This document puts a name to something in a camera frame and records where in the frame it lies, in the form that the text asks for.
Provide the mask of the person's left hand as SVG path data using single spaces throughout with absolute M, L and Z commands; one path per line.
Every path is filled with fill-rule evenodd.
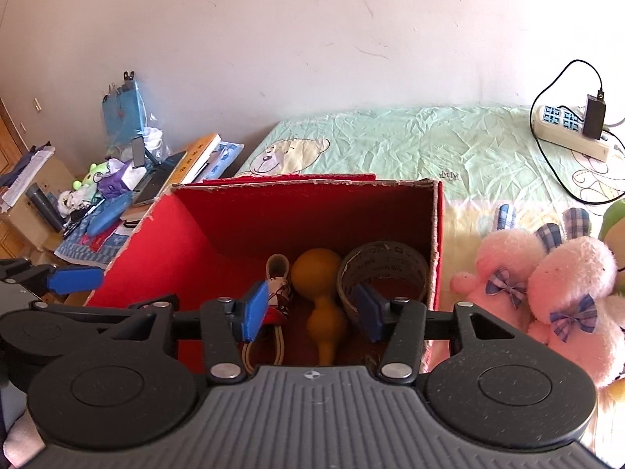
M 29 412 L 24 412 L 9 429 L 3 455 L 9 468 L 22 468 L 45 447 Z

